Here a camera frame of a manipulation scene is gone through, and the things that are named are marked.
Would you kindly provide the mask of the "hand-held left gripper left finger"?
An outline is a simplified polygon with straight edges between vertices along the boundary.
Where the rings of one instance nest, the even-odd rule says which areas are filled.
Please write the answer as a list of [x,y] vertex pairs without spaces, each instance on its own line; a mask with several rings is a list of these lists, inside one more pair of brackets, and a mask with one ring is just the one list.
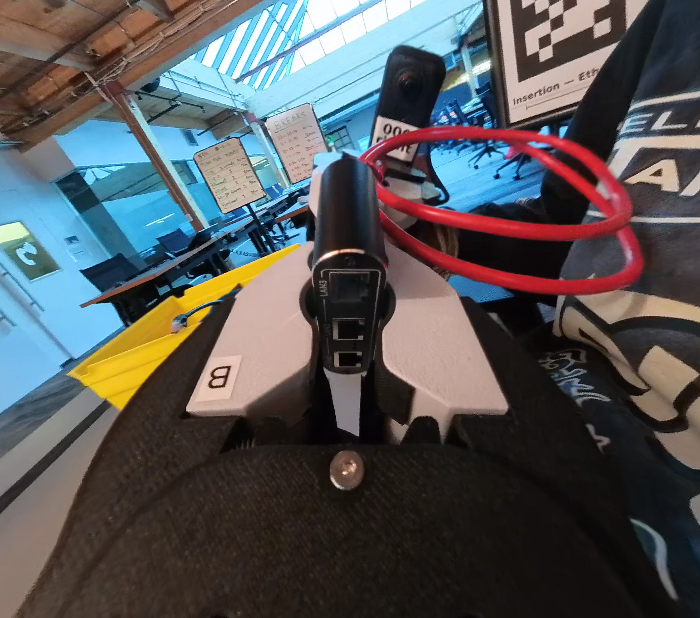
[[302,418],[310,406],[314,329],[302,310],[312,246],[236,296],[186,411],[194,417]]

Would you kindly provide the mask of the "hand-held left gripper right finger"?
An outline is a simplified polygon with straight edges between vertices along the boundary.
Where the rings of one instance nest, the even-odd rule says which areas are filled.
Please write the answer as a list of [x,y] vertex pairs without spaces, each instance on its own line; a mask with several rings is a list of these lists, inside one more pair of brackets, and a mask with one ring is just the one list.
[[429,267],[387,245],[395,308],[381,360],[411,391],[405,422],[431,417],[440,430],[459,415],[504,415],[509,406],[457,292]]

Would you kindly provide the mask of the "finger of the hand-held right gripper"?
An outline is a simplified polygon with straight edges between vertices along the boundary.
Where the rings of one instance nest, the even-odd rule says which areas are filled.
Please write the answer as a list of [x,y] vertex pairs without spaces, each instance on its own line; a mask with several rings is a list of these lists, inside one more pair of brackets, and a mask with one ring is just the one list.
[[320,184],[321,176],[326,168],[333,162],[341,158],[349,157],[359,159],[361,151],[327,151],[316,154],[313,161],[313,170],[310,182],[310,191],[308,196],[308,213],[306,220],[306,239],[307,242],[314,241],[316,232],[316,219],[319,212],[320,199]]
[[[440,204],[440,188],[420,170],[390,166],[384,175],[384,185],[390,193],[424,205]],[[412,227],[417,219],[400,212],[380,200],[382,212],[398,227]]]

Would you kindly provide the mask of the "black network adapter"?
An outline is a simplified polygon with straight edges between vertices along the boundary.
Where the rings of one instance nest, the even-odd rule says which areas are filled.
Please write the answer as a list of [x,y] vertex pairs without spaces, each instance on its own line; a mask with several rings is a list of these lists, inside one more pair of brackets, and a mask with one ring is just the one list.
[[323,366],[362,374],[374,359],[387,269],[376,180],[343,156],[320,174],[311,284]]

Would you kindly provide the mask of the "yellow plastic bin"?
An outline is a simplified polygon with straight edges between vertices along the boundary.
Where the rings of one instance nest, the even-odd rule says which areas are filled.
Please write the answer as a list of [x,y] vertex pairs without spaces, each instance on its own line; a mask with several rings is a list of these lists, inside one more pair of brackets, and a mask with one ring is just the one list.
[[68,376],[121,410],[135,392],[182,342],[193,335],[213,303],[298,249],[296,243],[275,254],[168,297],[68,372]]

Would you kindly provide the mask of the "person's right forearm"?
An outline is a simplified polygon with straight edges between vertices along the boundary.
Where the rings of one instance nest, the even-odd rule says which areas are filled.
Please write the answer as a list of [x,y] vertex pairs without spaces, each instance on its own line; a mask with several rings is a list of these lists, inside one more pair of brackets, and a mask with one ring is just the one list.
[[[578,225],[588,200],[560,179],[545,179],[537,192],[509,202],[486,202],[469,212],[479,216],[541,225]],[[456,256],[488,269],[557,280],[571,241],[531,240],[456,229]]]

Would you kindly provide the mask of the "handwritten whiteboard on stand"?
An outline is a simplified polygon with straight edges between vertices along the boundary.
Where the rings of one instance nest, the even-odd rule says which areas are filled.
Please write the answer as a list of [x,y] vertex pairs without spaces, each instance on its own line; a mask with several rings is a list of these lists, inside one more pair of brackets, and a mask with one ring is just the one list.
[[312,105],[305,103],[270,116],[265,128],[290,183],[310,179],[316,155],[328,152]]
[[266,252],[274,252],[274,242],[253,207],[265,196],[264,188],[240,140],[220,141],[196,152],[193,160],[221,214],[246,208],[264,238]]

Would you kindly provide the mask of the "wooden desk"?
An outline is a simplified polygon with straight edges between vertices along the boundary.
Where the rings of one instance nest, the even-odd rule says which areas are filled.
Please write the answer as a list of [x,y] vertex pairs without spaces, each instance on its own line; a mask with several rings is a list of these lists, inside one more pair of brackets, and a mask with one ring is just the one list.
[[213,233],[208,240],[182,255],[165,259],[146,271],[127,275],[125,280],[114,282],[97,297],[81,304],[81,308],[97,304],[112,304],[118,311],[120,318],[127,322],[131,319],[130,314],[135,309],[134,305],[138,300],[157,297],[161,287],[171,287],[176,279],[207,266],[210,267],[213,276],[228,271],[230,268],[225,259],[219,255],[228,248],[230,243],[236,240],[249,237],[258,246],[252,254],[253,257],[268,255],[272,249],[269,248],[267,241],[270,240],[275,246],[275,243],[280,243],[282,239],[272,237],[268,231],[269,228],[277,225],[277,220],[272,215],[266,215],[265,218],[267,221],[255,220],[248,216],[234,222],[230,226],[224,227],[223,230]]

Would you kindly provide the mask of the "black office chair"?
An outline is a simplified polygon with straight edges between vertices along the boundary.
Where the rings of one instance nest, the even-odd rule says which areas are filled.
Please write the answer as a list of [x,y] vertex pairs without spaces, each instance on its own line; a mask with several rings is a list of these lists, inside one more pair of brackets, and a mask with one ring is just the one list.
[[121,253],[81,269],[80,273],[100,293],[83,307],[109,304],[126,327],[144,316],[160,297],[153,281],[142,281],[142,272]]
[[179,228],[157,238],[157,244],[163,249],[164,254],[171,258],[187,253],[190,250],[191,241],[192,237]]

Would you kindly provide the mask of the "person's dark printed shirt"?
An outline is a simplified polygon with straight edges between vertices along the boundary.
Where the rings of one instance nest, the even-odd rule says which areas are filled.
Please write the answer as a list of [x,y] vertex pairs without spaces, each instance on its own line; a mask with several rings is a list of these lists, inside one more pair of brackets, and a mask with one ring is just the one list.
[[644,270],[560,297],[554,331],[590,366],[563,381],[624,479],[631,521],[667,593],[699,616],[699,0],[649,0],[566,133],[629,195]]

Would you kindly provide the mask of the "phone booth sign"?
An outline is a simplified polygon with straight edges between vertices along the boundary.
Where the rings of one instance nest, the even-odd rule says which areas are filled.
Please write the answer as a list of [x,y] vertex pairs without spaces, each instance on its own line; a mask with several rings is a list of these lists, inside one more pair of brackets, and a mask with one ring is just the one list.
[[21,221],[1,224],[1,253],[28,282],[41,280],[62,270]]

